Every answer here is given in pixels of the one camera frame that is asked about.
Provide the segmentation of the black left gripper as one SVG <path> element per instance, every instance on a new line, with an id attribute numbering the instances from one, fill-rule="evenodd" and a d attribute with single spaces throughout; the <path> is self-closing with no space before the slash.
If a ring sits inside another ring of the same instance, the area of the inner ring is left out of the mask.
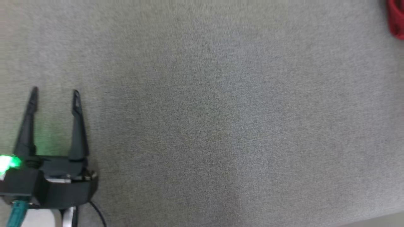
<path id="1" fill-rule="evenodd" d="M 87 169 L 89 145 L 80 93 L 73 90 L 72 143 L 69 158 L 36 155 L 34 118 L 39 89 L 33 87 L 19 129 L 13 154 L 28 157 L 11 167 L 1 180 L 1 197 L 10 205 L 23 201 L 32 209 L 67 209 L 91 201 L 98 188 L 98 175 Z"/>

